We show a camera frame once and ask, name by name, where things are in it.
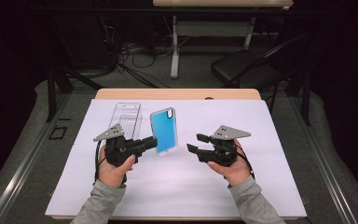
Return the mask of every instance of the clear plastic container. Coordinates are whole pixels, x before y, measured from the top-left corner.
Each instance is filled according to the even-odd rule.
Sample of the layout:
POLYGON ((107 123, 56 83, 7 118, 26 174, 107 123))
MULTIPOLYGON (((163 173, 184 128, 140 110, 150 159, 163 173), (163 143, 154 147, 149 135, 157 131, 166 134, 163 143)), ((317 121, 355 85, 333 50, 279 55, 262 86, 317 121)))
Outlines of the clear plastic container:
POLYGON ((141 130, 142 111, 139 103, 117 103, 110 127, 120 124, 126 139, 138 139, 141 130))

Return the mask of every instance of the gray sleeve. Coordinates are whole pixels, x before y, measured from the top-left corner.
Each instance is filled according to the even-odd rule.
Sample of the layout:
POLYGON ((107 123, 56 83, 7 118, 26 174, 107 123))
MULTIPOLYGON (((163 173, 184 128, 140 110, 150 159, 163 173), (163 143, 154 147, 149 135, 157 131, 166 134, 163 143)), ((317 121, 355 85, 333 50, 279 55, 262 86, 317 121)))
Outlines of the gray sleeve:
POLYGON ((261 194, 261 188, 251 176, 239 185, 228 189, 240 211, 242 220, 246 224, 285 223, 274 207, 261 194))
POLYGON ((114 189, 97 180, 91 191, 91 196, 71 223, 107 223, 124 196, 125 185, 122 187, 114 189))

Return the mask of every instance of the human hand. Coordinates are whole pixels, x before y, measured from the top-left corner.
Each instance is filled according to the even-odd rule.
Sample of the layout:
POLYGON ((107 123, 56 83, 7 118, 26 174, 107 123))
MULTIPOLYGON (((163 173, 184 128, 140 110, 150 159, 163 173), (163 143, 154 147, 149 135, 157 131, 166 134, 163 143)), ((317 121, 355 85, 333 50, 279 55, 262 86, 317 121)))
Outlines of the human hand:
POLYGON ((132 165, 135 163, 135 156, 131 155, 124 163, 118 167, 110 164, 105 159, 105 148, 103 146, 100 150, 100 169, 99 169, 99 180, 107 186, 118 189, 121 186, 124 175, 127 171, 132 170, 132 165))
MULTIPOLYGON (((237 152, 245 156, 241 150, 241 144, 237 139, 234 139, 234 143, 237 146, 237 152)), ((237 159, 229 166, 221 166, 214 161, 208 161, 208 165, 218 174, 225 177, 231 187, 240 184, 247 179, 250 175, 250 167, 248 163, 241 157, 237 156, 237 159)))

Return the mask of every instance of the white table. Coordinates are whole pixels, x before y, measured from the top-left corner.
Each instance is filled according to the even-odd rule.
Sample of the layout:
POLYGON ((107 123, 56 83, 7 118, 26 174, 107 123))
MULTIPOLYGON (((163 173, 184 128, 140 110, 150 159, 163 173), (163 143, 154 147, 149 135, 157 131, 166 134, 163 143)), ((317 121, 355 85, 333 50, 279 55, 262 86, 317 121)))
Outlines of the white table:
POLYGON ((140 138, 150 136, 149 114, 174 107, 179 149, 159 157, 147 150, 128 172, 128 188, 112 219, 239 219, 227 181, 189 153, 186 143, 200 148, 196 134, 212 134, 221 124, 252 134, 240 139, 263 195, 285 218, 305 217, 296 183, 264 101, 259 100, 93 100, 76 138, 60 182, 46 211, 55 218, 74 217, 90 196, 96 143, 116 103, 142 104, 140 138))

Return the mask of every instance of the phone case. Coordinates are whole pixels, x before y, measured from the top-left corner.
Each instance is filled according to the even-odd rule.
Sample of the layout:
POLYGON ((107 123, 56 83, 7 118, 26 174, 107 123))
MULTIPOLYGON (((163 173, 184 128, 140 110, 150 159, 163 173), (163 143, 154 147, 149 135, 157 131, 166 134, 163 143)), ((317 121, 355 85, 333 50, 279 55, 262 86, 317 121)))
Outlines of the phone case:
POLYGON ((153 136, 157 138, 157 153, 163 156, 177 149, 176 114, 170 107, 150 115, 153 136))

